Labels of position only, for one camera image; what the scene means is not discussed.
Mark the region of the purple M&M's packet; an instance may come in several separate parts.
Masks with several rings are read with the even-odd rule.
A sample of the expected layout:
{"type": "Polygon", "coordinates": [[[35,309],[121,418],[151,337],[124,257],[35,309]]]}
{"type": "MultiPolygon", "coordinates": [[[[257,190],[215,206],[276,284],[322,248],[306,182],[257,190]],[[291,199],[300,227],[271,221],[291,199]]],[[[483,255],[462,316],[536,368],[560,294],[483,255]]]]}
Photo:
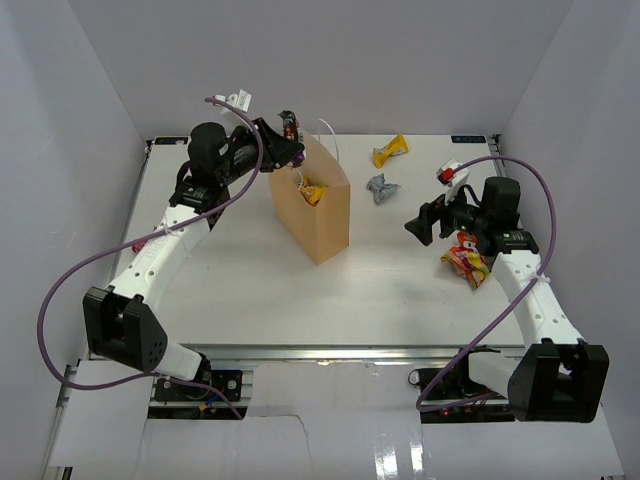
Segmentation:
{"type": "MultiPolygon", "coordinates": [[[[291,110],[282,110],[278,114],[278,116],[282,120],[283,136],[288,140],[303,144],[303,135],[301,133],[301,128],[299,126],[296,114],[291,110]]],[[[298,153],[292,161],[292,166],[295,168],[300,167],[303,164],[304,160],[305,149],[302,149],[302,151],[298,153]]]]}

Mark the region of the yellow snack bar wrapper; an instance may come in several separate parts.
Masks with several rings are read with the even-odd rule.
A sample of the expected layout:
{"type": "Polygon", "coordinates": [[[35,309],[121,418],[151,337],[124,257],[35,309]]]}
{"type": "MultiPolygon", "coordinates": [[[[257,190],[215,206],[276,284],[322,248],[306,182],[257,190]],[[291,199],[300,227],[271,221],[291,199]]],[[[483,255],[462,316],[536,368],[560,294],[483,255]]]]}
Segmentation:
{"type": "Polygon", "coordinates": [[[298,192],[312,207],[316,207],[318,205],[326,189],[326,185],[315,184],[307,176],[302,177],[302,180],[298,186],[298,192]]]}

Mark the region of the silver wrapper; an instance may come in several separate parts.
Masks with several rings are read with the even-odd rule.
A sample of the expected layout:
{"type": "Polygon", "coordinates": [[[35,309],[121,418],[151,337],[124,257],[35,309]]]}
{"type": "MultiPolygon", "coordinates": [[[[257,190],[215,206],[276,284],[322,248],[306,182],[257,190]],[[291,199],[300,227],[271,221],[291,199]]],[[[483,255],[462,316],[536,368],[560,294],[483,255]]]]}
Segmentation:
{"type": "Polygon", "coordinates": [[[381,205],[394,196],[401,189],[401,186],[387,182],[385,175],[379,174],[368,180],[366,189],[372,193],[373,202],[376,205],[381,205]]]}

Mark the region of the orange fruit candy bag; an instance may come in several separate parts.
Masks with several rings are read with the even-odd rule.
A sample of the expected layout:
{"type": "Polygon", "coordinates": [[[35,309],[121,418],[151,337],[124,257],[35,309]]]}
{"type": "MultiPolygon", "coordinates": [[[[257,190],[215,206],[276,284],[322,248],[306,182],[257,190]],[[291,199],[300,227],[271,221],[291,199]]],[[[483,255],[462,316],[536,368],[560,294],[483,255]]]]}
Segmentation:
{"type": "Polygon", "coordinates": [[[476,248],[477,239],[468,232],[457,233],[457,244],[440,258],[454,271],[465,278],[473,290],[477,290],[490,276],[491,270],[486,259],[476,248]]]}

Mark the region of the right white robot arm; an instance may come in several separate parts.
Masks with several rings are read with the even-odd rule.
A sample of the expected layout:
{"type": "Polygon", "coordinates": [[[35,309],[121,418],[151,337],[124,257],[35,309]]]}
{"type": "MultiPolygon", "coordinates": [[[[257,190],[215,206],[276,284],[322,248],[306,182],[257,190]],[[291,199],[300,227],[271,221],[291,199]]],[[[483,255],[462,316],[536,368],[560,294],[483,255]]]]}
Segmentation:
{"type": "Polygon", "coordinates": [[[486,388],[505,398],[518,421],[592,422],[609,356],[603,346],[584,340],[556,299],[541,270],[536,241],[519,226],[519,183],[490,177],[481,201],[472,205],[464,191],[465,177],[447,169],[439,179],[447,192],[423,204],[406,230],[423,245],[432,242],[434,224],[443,238],[454,232],[474,236],[478,253],[492,262],[492,275],[510,302],[525,347],[520,359],[480,345],[464,348],[444,379],[451,379],[453,390],[466,399],[486,388]]]}

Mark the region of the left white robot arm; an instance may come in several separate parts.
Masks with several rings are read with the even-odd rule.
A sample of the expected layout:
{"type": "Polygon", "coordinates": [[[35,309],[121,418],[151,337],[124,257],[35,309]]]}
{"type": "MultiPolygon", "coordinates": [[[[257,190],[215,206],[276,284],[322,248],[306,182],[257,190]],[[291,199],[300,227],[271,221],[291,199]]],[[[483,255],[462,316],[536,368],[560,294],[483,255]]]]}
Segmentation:
{"type": "Polygon", "coordinates": [[[108,286],[90,288],[82,302],[91,353],[145,374],[177,378],[177,387],[191,399],[209,392],[210,365],[203,355],[169,339],[158,319],[162,296],[222,216],[232,183],[252,170],[271,173],[303,162],[297,135],[283,136],[261,118],[254,124],[254,130],[238,126],[232,132],[215,122],[193,128],[188,159],[178,171],[156,238],[145,241],[108,286]]]}

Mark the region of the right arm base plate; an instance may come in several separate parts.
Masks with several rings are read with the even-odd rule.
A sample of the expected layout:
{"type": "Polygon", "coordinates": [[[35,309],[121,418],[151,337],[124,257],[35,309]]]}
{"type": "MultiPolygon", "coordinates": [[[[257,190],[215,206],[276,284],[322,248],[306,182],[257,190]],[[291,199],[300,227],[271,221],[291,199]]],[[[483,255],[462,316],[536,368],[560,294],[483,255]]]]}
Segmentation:
{"type": "Polygon", "coordinates": [[[511,423],[515,421],[507,400],[488,387],[474,383],[465,367],[457,365],[426,396],[423,406],[441,406],[420,412],[422,425],[511,423]]]}

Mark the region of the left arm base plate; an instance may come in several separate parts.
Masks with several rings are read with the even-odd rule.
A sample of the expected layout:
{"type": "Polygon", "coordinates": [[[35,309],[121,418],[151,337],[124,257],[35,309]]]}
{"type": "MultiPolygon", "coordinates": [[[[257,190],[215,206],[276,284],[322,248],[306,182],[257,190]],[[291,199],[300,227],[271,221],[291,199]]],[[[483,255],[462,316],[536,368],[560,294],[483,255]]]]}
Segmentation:
{"type": "Polygon", "coordinates": [[[165,420],[241,420],[243,399],[241,370],[212,370],[205,375],[209,388],[178,385],[169,380],[154,384],[148,417],[165,420]]]}

